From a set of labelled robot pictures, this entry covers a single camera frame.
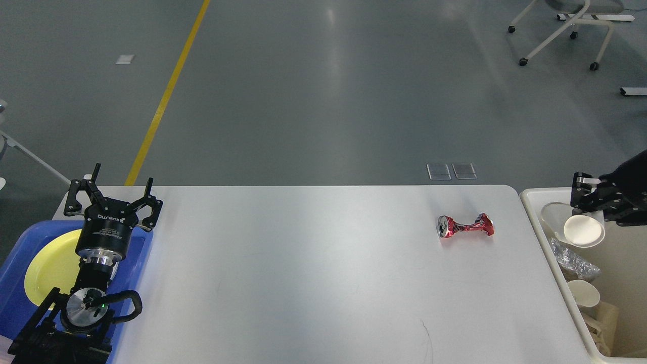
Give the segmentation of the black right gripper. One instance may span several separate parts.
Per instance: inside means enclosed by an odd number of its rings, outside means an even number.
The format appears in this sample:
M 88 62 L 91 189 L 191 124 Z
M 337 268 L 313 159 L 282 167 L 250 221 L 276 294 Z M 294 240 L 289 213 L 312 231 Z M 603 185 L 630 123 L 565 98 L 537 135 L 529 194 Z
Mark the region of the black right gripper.
M 570 200 L 573 216 L 601 211 L 605 221 L 615 222 L 617 226 L 645 226 L 645 209 L 633 205 L 618 192 L 622 195 L 646 192 L 646 150 L 598 178 L 584 172 L 574 173 Z

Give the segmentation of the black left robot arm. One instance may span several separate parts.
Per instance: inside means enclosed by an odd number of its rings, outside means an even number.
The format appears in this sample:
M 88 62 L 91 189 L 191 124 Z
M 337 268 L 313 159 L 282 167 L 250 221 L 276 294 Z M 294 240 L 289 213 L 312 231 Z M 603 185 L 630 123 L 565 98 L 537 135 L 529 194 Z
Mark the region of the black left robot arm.
M 152 194 L 149 178 L 134 202 L 102 194 L 96 185 L 100 164 L 89 178 L 73 179 L 63 208 L 82 216 L 76 243 L 79 273 L 69 293 L 51 288 L 11 343 L 13 363 L 105 363 L 112 351 L 107 333 L 143 311 L 136 290 L 109 293 L 119 263 L 127 258 L 136 228 L 151 232 L 163 203 Z

